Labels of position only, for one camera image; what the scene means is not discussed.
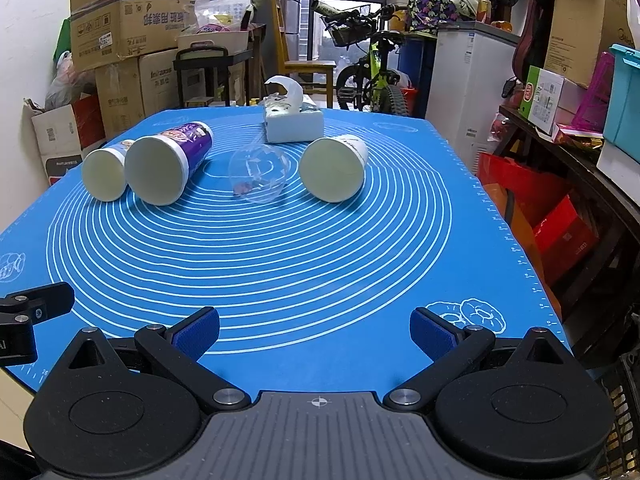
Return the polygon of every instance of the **blue gripper pad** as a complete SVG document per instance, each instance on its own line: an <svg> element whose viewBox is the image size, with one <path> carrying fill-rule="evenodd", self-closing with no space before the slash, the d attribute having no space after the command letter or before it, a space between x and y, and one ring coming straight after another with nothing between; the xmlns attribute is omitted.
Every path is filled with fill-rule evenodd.
<svg viewBox="0 0 640 480"><path fill-rule="evenodd" d="M464 339L462 330L423 308L411 313L409 332L412 341L432 361L440 359Z"/></svg>
<svg viewBox="0 0 640 480"><path fill-rule="evenodd" d="M213 307L206 307L175 325L172 346L197 361L220 335L220 316Z"/></svg>

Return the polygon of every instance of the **bottle of yellow liquid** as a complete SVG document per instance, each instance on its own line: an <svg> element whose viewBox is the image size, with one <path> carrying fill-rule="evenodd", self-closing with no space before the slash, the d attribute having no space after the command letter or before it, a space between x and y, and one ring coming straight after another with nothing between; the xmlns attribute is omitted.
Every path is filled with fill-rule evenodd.
<svg viewBox="0 0 640 480"><path fill-rule="evenodd" d="M478 0L476 22L491 23L491 2L489 0Z"/></svg>

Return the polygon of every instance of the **bicycle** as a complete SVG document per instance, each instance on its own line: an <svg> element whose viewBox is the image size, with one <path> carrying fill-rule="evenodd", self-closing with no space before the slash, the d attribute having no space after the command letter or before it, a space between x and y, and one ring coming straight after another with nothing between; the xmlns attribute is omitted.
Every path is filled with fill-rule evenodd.
<svg viewBox="0 0 640 480"><path fill-rule="evenodd" d="M390 5L361 14L358 9L340 11L315 0L311 8L321 15L335 46L369 40L369 51L338 74L335 92L340 108L364 111L369 107L372 112L408 117L406 100L396 86L400 75L388 68L389 53L404 43L404 37L395 30L384 30L394 12L406 7Z"/></svg>

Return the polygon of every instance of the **white paper cup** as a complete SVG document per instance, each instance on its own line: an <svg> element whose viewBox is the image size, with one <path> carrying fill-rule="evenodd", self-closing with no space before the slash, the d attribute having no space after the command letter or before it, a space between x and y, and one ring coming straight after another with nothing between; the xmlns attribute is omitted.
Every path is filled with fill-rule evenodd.
<svg viewBox="0 0 640 480"><path fill-rule="evenodd" d="M140 137L127 152L125 178L144 202L172 204L180 198L212 145L213 132L199 121Z"/></svg>
<svg viewBox="0 0 640 480"><path fill-rule="evenodd" d="M313 196L325 202L342 202L362 187L368 159L369 150L360 137L323 137L306 147L298 174Z"/></svg>
<svg viewBox="0 0 640 480"><path fill-rule="evenodd" d="M94 150L82 162L82 182L89 194L102 202L119 199L127 189L124 159L133 140Z"/></svg>

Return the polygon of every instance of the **patterned fabric bag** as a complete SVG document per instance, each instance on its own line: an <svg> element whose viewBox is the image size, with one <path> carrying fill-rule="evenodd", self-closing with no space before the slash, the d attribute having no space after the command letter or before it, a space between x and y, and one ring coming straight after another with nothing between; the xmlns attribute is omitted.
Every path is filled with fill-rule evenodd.
<svg viewBox="0 0 640 480"><path fill-rule="evenodd" d="M452 0L409 0L409 30L437 34L440 23L455 22L457 19L458 10Z"/></svg>

